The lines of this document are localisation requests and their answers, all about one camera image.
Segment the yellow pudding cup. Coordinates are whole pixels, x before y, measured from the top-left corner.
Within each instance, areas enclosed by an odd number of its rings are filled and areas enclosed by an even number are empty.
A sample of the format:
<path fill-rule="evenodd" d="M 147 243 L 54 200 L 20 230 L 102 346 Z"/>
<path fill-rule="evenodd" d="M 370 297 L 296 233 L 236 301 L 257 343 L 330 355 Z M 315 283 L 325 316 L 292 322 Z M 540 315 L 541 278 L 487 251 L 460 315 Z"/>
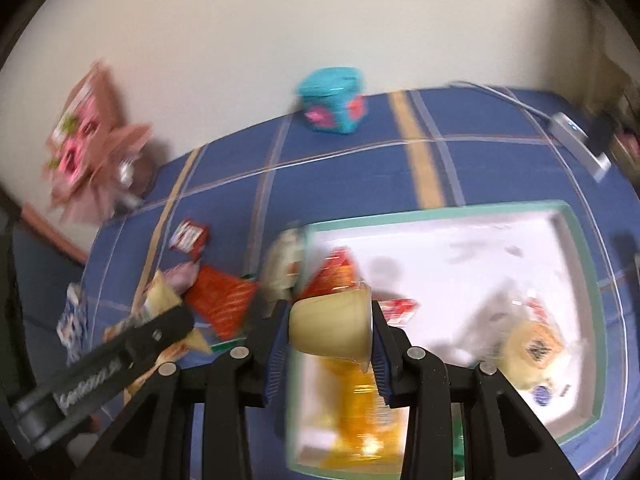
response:
<path fill-rule="evenodd" d="M 288 341 L 296 351 L 311 356 L 368 364 L 372 332 L 367 285 L 299 300 L 288 317 Z"/>

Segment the red popcorn snack bag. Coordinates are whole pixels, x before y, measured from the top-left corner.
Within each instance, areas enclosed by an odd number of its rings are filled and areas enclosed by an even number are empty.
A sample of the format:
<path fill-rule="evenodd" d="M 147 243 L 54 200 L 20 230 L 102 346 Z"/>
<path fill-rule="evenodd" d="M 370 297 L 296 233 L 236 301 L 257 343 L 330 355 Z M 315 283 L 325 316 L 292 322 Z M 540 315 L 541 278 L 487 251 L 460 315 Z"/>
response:
<path fill-rule="evenodd" d="M 346 247 L 339 247 L 324 258 L 298 299 L 344 292 L 363 285 L 364 281 L 352 252 Z M 391 326 L 407 326 L 413 315 L 420 310 L 420 304 L 416 300 L 398 296 L 394 292 L 372 292 L 372 299 L 378 302 L 386 322 Z"/>

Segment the blue white tissue pack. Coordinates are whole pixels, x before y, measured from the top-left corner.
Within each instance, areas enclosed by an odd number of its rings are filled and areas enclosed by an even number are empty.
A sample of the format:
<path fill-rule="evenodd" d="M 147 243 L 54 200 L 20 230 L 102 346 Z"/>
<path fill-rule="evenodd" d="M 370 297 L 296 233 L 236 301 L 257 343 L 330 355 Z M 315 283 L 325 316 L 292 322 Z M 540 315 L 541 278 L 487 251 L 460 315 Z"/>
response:
<path fill-rule="evenodd" d="M 65 307 L 58 318 L 56 333 L 66 350 L 66 364 L 71 366 L 82 355 L 88 330 L 86 297 L 78 283 L 70 283 L 66 289 Z"/>

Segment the yellow bun in clear wrapper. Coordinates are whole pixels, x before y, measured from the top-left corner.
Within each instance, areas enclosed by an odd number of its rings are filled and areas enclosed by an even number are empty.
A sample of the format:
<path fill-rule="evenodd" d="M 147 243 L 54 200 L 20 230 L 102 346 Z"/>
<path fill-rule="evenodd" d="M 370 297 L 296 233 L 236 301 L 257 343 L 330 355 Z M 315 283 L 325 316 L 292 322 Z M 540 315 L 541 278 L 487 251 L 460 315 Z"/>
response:
<path fill-rule="evenodd" d="M 516 298 L 512 306 L 515 318 L 498 347 L 498 370 L 536 405 L 548 406 L 579 379 L 587 341 L 565 338 L 538 298 Z"/>

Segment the yellow orange snack bag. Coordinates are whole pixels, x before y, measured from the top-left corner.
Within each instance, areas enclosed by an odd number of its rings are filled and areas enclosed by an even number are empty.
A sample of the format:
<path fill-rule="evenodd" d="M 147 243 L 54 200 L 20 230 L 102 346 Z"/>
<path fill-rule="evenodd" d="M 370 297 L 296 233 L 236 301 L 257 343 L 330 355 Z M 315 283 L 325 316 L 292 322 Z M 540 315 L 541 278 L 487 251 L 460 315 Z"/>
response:
<path fill-rule="evenodd" d="M 324 469 L 398 474 L 404 446 L 400 442 L 404 415 L 390 408 L 378 393 L 373 373 L 354 362 L 322 358 L 336 381 L 330 422 L 336 431 Z"/>

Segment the white tray with teal rim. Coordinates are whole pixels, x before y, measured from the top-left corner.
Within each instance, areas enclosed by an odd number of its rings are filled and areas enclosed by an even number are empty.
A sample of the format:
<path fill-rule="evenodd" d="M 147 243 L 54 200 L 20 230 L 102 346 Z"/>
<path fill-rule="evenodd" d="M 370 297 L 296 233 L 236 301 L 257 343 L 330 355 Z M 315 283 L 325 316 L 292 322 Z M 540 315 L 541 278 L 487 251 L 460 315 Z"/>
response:
<path fill-rule="evenodd" d="M 585 235 L 566 203 L 452 207 L 315 223 L 305 231 L 302 289 L 339 247 L 355 257 L 372 304 L 378 304 L 372 292 L 394 292 L 420 304 L 407 326 L 394 327 L 405 332 L 410 344 L 446 364 L 498 370 L 498 347 L 515 318 L 512 300 L 538 298 L 565 338 L 587 341 L 580 376 L 548 406 L 536 405 L 511 386 L 560 447 L 600 418 L 606 367 L 603 307 Z M 336 437 L 330 422 L 336 381 L 322 358 L 293 347 L 290 353 L 288 466 L 322 479 L 402 479 L 401 470 L 376 474 L 322 467 Z M 451 479 L 460 479 L 465 476 L 459 404 L 451 407 L 451 416 Z"/>

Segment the red orange patterned snack bar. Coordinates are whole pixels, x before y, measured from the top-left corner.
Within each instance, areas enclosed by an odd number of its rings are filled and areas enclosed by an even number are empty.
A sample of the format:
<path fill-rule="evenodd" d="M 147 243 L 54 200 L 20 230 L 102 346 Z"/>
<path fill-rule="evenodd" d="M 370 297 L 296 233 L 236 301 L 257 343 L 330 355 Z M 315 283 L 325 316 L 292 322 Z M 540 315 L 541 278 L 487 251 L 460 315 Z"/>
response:
<path fill-rule="evenodd" d="M 221 340 L 236 336 L 242 327 L 258 284 L 204 264 L 184 300 L 210 325 Z"/>

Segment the pink purple snack packet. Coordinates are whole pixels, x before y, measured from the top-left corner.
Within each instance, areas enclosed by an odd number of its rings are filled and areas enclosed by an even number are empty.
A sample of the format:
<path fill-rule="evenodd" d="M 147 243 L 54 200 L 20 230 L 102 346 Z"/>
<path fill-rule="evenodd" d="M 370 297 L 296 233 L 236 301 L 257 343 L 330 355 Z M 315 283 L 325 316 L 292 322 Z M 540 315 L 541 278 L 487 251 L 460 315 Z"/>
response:
<path fill-rule="evenodd" d="M 176 266 L 165 270 L 163 272 L 163 277 L 167 285 L 178 296 L 182 296 L 194 285 L 199 273 L 200 264 L 198 262 L 188 261 L 179 263 Z"/>

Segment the grey white snack packet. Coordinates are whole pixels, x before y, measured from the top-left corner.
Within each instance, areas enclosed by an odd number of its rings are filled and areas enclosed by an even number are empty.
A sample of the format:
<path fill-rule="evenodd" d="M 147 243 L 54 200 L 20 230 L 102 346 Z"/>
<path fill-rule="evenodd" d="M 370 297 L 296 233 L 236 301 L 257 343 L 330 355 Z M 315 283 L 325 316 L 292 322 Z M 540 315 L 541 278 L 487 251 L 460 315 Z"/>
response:
<path fill-rule="evenodd" d="M 292 298 L 303 256 L 303 230 L 299 228 L 282 231 L 269 247 L 260 276 L 260 290 L 269 311 L 279 300 Z"/>

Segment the blue plaid tablecloth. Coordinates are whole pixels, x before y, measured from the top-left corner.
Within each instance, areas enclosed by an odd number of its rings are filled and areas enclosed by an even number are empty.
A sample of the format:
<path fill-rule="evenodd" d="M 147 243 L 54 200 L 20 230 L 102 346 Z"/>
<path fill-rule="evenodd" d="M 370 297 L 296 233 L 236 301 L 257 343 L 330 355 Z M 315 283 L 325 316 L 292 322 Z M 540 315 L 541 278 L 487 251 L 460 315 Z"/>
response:
<path fill-rule="evenodd" d="M 574 210 L 592 255 L 603 302 L 608 369 L 601 418 L 566 442 L 586 479 L 618 476 L 639 441 L 639 200 L 618 169 L 596 181 L 553 145 L 532 109 L 582 114 L 560 96 L 520 90 L 514 103 L 469 88 L 379 94 L 350 136 L 320 133 L 301 114 L 262 122 L 178 157 L 157 170 L 143 206 L 100 229 L 82 277 L 86 349 L 130 310 L 143 272 L 182 260 L 168 247 L 185 218 L 209 226 L 204 258 L 243 275 L 291 223 L 387 214 L 419 207 L 411 142 L 398 110 L 436 167 L 447 205 L 562 200 Z"/>

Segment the dark red small snack packet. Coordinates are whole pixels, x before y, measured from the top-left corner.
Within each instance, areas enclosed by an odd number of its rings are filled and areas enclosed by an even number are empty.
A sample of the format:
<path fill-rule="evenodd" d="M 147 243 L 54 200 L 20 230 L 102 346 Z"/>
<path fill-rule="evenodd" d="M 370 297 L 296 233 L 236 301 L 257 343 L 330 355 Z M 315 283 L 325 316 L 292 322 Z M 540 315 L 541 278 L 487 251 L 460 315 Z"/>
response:
<path fill-rule="evenodd" d="M 201 258 L 204 248 L 209 240 L 209 227 L 193 221 L 192 219 L 182 220 L 169 240 L 169 248 L 182 252 L 190 257 L 192 261 Z"/>

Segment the pink paper flower bouquet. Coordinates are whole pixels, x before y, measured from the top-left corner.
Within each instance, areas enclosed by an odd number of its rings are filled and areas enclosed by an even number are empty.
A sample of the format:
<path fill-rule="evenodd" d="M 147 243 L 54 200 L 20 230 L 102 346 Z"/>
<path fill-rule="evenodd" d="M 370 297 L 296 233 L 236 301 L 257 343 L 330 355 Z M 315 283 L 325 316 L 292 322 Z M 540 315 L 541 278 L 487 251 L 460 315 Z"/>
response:
<path fill-rule="evenodd" d="M 46 147 L 43 177 L 64 221 L 100 226 L 135 210 L 152 188 L 156 166 L 146 148 L 149 124 L 126 125 L 110 71 L 96 62 L 67 97 Z"/>

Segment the white power strip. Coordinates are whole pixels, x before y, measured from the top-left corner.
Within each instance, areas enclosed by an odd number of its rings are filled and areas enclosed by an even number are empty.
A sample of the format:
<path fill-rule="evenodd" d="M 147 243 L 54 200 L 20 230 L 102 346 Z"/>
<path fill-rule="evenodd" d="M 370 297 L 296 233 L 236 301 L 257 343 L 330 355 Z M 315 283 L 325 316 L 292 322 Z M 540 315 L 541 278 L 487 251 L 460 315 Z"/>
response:
<path fill-rule="evenodd" d="M 588 136 L 573 119 L 562 112 L 553 114 L 549 122 L 549 132 L 585 167 L 596 182 L 604 179 L 612 167 L 612 162 L 605 152 L 594 154 L 587 145 Z"/>

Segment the black power adapter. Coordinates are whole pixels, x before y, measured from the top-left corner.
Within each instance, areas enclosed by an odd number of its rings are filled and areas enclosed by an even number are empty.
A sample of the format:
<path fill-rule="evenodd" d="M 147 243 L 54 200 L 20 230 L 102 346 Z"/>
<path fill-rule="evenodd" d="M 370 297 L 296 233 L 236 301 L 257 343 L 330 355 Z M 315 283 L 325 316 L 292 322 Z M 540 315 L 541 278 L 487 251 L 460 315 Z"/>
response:
<path fill-rule="evenodd" d="M 588 126 L 585 146 L 594 157 L 600 157 L 608 151 L 618 130 L 620 122 L 611 113 L 601 110 Z"/>

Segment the teal cube box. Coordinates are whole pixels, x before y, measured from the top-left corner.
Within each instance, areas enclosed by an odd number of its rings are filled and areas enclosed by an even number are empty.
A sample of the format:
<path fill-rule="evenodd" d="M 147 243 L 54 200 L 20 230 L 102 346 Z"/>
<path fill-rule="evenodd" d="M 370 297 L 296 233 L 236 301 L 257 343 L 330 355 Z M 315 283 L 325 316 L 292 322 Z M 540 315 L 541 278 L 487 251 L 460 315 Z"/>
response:
<path fill-rule="evenodd" d="M 351 134 L 367 115 L 363 79 L 355 67 L 326 67 L 309 74 L 297 87 L 303 114 L 312 128 Z"/>

